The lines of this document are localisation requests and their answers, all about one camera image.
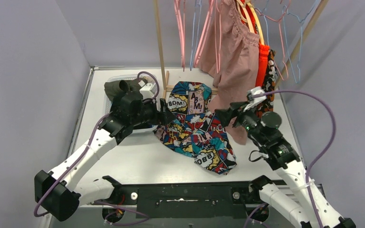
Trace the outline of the comic print shorts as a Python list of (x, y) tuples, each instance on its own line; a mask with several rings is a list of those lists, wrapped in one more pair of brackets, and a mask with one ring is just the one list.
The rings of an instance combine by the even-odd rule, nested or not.
[(211, 88), (198, 82), (178, 82), (167, 106), (176, 117), (159, 126), (155, 136), (168, 149), (190, 157), (200, 167), (228, 174), (236, 167), (236, 156), (219, 118), (208, 108)]

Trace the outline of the olive green shorts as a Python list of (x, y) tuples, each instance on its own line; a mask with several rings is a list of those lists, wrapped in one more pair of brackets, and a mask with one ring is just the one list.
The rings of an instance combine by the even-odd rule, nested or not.
[(110, 102), (115, 96), (122, 95), (128, 91), (139, 91), (147, 83), (146, 79), (140, 83), (139, 79), (116, 80), (104, 84), (105, 94)]

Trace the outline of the thick pink plastic hanger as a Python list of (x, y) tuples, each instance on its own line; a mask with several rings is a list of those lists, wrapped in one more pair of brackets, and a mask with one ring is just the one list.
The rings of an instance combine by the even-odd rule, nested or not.
[(215, 5), (215, 1), (214, 0), (209, 0), (209, 8), (204, 20), (204, 25), (202, 28), (202, 33), (198, 42), (198, 47), (194, 56), (194, 62), (193, 62), (193, 66), (196, 68), (199, 60), (201, 58), (202, 52), (203, 52), (203, 46), (204, 43), (206, 41), (207, 35), (208, 35), (208, 31), (210, 29), (210, 23), (211, 23), (211, 18), (213, 15), (213, 9), (214, 9), (214, 5)]

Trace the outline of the thin blue wire hanger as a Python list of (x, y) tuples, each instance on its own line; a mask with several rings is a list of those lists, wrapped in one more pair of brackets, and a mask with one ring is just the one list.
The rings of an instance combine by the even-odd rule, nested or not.
[(201, 11), (202, 11), (202, 0), (195, 0), (194, 5), (194, 15), (193, 15), (193, 22), (192, 22), (192, 42), (191, 42), (191, 54), (190, 54), (190, 64), (189, 69), (190, 71), (193, 70), (194, 64), (194, 57), (197, 49), (198, 43), (198, 34), (199, 34), (199, 26), (201, 20)]

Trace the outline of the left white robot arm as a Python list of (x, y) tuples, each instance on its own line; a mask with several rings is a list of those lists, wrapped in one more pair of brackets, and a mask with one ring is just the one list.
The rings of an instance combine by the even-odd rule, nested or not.
[(110, 113), (98, 120), (81, 147), (49, 172), (40, 170), (35, 175), (34, 215), (39, 217), (38, 209), (42, 207), (46, 214), (65, 221), (82, 205), (105, 199), (119, 201), (122, 190), (113, 178), (104, 176), (84, 184), (80, 180), (107, 152), (131, 135), (135, 126), (164, 126), (175, 119), (163, 98), (158, 109), (155, 100), (144, 98), (140, 92), (115, 96)]

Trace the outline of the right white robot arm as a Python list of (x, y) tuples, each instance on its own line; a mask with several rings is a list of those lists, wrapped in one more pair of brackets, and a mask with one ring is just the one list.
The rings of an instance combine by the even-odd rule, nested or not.
[(265, 175), (249, 182), (251, 201), (265, 202), (296, 228), (354, 228), (351, 218), (345, 218), (326, 200), (312, 180), (306, 180), (306, 169), (299, 154), (283, 137), (282, 123), (276, 112), (261, 117), (247, 107), (246, 102), (232, 103), (229, 109), (215, 111), (223, 126), (232, 119), (242, 126), (256, 145), (262, 159), (282, 178), (296, 197), (292, 200)]

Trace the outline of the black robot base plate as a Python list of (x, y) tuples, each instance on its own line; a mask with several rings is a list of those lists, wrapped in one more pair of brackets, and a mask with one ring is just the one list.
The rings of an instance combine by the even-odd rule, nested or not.
[(247, 215), (245, 206), (262, 203), (258, 193), (250, 191), (249, 181), (121, 184), (107, 178), (115, 188), (107, 198), (95, 200), (98, 205), (133, 206), (137, 218), (201, 219)]

